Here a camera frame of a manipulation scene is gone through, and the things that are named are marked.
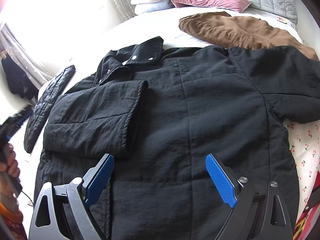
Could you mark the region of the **person's left hand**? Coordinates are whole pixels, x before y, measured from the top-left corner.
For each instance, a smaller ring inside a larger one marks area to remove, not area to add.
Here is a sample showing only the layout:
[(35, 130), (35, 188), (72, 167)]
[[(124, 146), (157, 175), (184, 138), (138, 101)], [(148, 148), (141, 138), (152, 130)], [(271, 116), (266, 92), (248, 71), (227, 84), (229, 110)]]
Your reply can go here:
[(0, 170), (1, 172), (7, 172), (8, 175), (18, 178), (20, 176), (20, 169), (18, 167), (18, 162), (16, 160), (16, 153), (12, 144), (7, 143), (3, 147), (3, 153), (6, 156), (6, 163), (1, 163)]

